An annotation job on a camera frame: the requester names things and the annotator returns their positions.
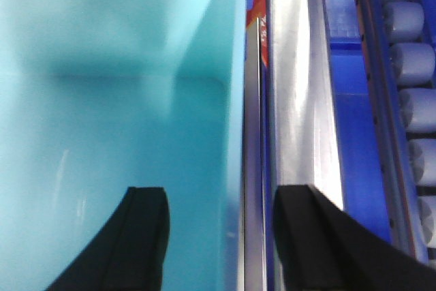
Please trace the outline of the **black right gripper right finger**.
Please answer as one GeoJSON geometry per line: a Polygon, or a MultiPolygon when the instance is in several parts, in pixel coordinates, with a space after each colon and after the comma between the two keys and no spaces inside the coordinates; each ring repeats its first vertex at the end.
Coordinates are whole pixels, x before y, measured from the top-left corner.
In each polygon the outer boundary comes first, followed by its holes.
{"type": "Polygon", "coordinates": [[[286,290],[434,290],[435,270],[397,250],[310,185],[280,185],[273,228],[286,290]]]}

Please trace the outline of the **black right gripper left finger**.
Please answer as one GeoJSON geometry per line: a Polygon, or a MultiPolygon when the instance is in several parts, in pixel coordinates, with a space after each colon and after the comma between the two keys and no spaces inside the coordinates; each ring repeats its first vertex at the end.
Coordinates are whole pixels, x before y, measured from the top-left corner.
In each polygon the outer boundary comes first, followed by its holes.
{"type": "Polygon", "coordinates": [[[162,187],[130,187],[122,201],[49,290],[160,290],[170,235],[162,187]]]}

